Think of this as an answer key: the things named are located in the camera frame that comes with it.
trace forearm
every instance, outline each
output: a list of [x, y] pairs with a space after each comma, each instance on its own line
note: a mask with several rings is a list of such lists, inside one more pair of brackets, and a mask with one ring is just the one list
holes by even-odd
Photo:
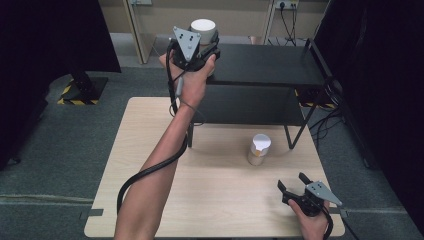
[[[180, 107], [141, 170], [168, 159], [181, 148], [193, 115], [192, 109], [184, 105]], [[176, 167], [177, 161], [131, 186], [118, 215], [116, 239], [153, 239], [171, 190]]]

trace hand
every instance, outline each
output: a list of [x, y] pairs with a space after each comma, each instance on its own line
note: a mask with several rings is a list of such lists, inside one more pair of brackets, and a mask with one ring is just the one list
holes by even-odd
[[[305, 240], [322, 240], [328, 225], [324, 213], [320, 212], [318, 216], [308, 217], [302, 212], [300, 206], [293, 199], [289, 200], [289, 205], [299, 220], [303, 238]], [[329, 205], [330, 203], [328, 201], [324, 202], [325, 208], [328, 209]]]
[[[171, 54], [169, 56], [169, 67], [171, 70], [172, 78], [175, 79], [183, 72], [183, 70], [174, 65], [172, 60], [173, 55], [174, 51], [171, 51]], [[216, 56], [214, 54], [209, 57], [209, 59], [206, 61], [205, 66], [202, 69], [197, 72], [186, 72], [182, 76], [184, 79], [184, 85], [180, 98], [182, 98], [185, 103], [187, 103], [193, 108], [197, 108], [197, 106], [199, 106], [200, 101], [205, 95], [206, 79], [215, 68], [215, 59]], [[160, 56], [159, 60], [162, 66], [166, 67], [166, 54]], [[177, 84], [178, 79], [175, 81], [174, 87], [176, 87]]]

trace table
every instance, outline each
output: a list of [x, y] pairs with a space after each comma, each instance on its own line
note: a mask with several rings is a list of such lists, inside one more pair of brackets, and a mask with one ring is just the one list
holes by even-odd
[[[121, 185], [135, 174], [171, 121], [168, 98], [132, 98], [128, 102], [89, 216], [88, 237], [112, 237], [116, 198]], [[196, 144], [180, 158], [157, 237], [290, 237], [300, 230], [291, 208], [281, 202], [280, 179], [302, 194], [298, 179], [328, 182], [314, 143], [305, 129], [290, 150], [281, 126], [205, 124], [196, 127]], [[264, 133], [272, 145], [261, 166], [247, 153], [253, 136]], [[332, 215], [332, 236], [344, 234], [339, 215]]]

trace cup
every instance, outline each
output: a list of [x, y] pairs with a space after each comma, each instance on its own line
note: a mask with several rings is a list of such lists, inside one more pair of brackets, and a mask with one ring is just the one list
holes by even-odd
[[191, 31], [200, 33], [200, 45], [208, 45], [216, 32], [216, 24], [209, 19], [197, 19], [191, 23]]
[[247, 160], [253, 166], [261, 165], [271, 146], [271, 139], [265, 134], [257, 134], [253, 137]]

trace skin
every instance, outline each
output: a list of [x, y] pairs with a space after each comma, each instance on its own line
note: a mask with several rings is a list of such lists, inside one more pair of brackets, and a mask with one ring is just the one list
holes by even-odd
[[[165, 66], [166, 56], [162, 55], [159, 59]], [[172, 63], [172, 56], [170, 59], [171, 74], [173, 78], [176, 78], [182, 70]], [[177, 114], [140, 171], [168, 159], [180, 149], [195, 113], [193, 109], [199, 106], [205, 95], [206, 78], [215, 67], [215, 59], [216, 56], [212, 55], [202, 69], [184, 74], [181, 98], [185, 103], [180, 105]], [[135, 182], [128, 189], [118, 214], [115, 239], [154, 239], [171, 190], [177, 164], [178, 161], [173, 162]], [[322, 239], [327, 228], [324, 214], [310, 218], [303, 214], [294, 201], [290, 200], [289, 205], [298, 217], [303, 237], [307, 240]]]
[[[305, 240], [322, 240], [328, 225], [324, 213], [321, 212], [316, 217], [308, 217], [292, 199], [289, 200], [289, 206], [297, 216], [303, 238]], [[324, 206], [328, 209], [329, 202], [325, 201]]]

